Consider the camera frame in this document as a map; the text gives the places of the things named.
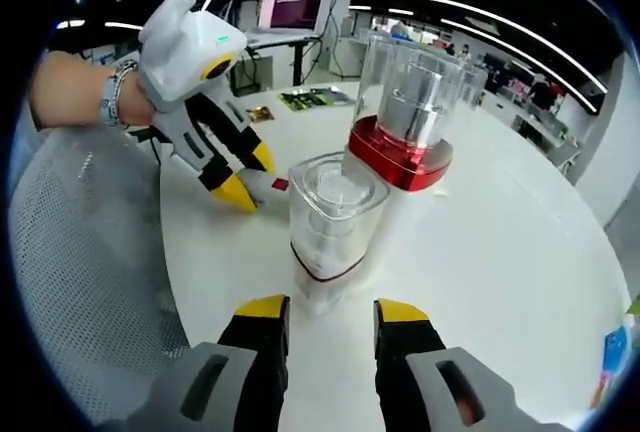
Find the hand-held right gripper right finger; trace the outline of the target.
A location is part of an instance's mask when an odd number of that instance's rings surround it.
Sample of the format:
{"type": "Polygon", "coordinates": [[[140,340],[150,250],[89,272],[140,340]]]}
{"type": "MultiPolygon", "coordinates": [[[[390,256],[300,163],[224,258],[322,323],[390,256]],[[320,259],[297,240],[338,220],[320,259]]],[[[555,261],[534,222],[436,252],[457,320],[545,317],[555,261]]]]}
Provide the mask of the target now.
{"type": "Polygon", "coordinates": [[[417,307],[374,301],[375,388],[387,431],[551,431],[514,388],[461,347],[448,348],[417,307]]]}

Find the person's left hand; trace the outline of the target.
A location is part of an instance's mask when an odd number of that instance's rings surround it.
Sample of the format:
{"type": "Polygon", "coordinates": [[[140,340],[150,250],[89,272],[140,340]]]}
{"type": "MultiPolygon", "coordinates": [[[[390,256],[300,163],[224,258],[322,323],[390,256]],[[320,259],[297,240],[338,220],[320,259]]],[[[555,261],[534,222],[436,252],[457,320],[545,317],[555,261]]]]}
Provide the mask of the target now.
{"type": "Polygon", "coordinates": [[[126,126],[150,126],[155,108],[141,87],[136,72],[123,80],[118,98],[118,117],[126,126]]]}

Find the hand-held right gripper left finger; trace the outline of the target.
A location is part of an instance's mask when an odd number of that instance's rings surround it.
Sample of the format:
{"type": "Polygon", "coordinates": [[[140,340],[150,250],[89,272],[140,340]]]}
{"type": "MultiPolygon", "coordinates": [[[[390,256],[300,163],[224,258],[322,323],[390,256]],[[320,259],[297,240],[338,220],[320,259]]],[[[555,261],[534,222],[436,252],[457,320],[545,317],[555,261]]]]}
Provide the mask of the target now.
{"type": "Polygon", "coordinates": [[[288,388],[290,297],[252,299],[215,343],[203,342],[154,380],[126,431],[276,431],[288,388]]]}

